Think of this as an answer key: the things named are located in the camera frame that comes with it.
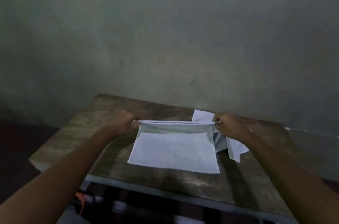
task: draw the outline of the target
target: concrete wall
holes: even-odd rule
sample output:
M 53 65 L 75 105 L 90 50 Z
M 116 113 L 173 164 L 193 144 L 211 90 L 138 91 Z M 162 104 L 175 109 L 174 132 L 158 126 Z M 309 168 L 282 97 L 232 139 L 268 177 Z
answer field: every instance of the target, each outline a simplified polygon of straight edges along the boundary
M 339 0 L 1 0 L 2 116 L 97 93 L 339 135 Z

